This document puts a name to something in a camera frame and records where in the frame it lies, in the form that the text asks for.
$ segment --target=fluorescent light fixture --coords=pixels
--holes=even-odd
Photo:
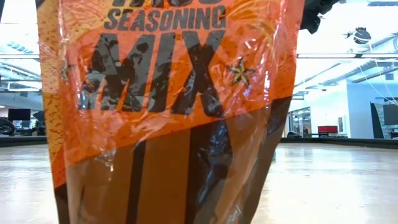
[[[8,91],[40,91],[36,88],[19,88],[19,89],[8,89]]]
[[[18,84],[21,84],[21,85],[25,85],[25,86],[29,86],[29,87],[32,87],[32,88],[37,88],[37,89],[41,89],[42,88],[41,80],[39,80],[38,82],[18,81],[18,82],[15,82],[15,83],[18,83]]]
[[[398,54],[297,54],[297,58],[398,58]]]
[[[1,54],[1,59],[39,59],[38,54]]]

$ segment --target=black object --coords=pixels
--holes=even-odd
[[[18,129],[17,133],[20,136],[32,136],[33,129]]]
[[[288,138],[301,138],[301,135],[297,134],[297,133],[294,132],[294,131],[289,131],[289,132],[287,133],[287,137],[288,137]]]
[[[6,0],[0,0],[0,22],[1,22],[2,11],[4,9],[5,3],[6,3]]]
[[[13,121],[29,121],[30,109],[8,109],[8,120]]]
[[[46,144],[47,138],[45,136],[23,136],[23,137],[10,137],[0,138],[0,147],[13,147],[13,146],[33,146],[38,144]]]
[[[311,138],[312,138],[312,136],[329,137],[329,132],[312,133],[312,134],[311,134]]]
[[[45,0],[35,0],[36,1],[36,8],[38,9]]]
[[[33,128],[33,131],[37,131],[38,136],[45,136],[45,122],[36,121],[36,125]]]
[[[390,135],[391,135],[391,139],[398,138],[398,132],[391,131]]]
[[[372,114],[373,137],[375,139],[384,139],[379,114],[377,113],[377,109],[374,103],[371,103],[371,114]]]
[[[384,125],[398,125],[398,106],[384,105]]]
[[[6,118],[0,118],[0,134],[12,135],[15,132],[15,126]]]
[[[37,113],[34,113],[32,116],[36,118],[38,121],[44,121],[44,111],[39,111]]]
[[[320,14],[326,14],[339,0],[305,0],[303,19],[300,29],[306,29],[311,34],[318,31],[321,19]]]
[[[355,28],[354,41],[357,44],[366,44],[372,39],[370,33],[364,27]]]
[[[353,139],[353,138],[282,138],[280,143],[339,144],[343,146],[375,147],[378,149],[398,149],[397,140],[392,139]]]

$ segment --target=orange packaging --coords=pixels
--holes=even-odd
[[[302,11],[293,0],[42,1],[60,222],[250,223]]]

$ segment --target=polished concrete floor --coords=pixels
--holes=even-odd
[[[0,223],[57,223],[46,146],[0,148]],[[398,150],[281,144],[255,224],[398,223]]]

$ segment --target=seasoning mix bag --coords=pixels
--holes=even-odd
[[[37,5],[60,223],[250,223],[303,1]]]

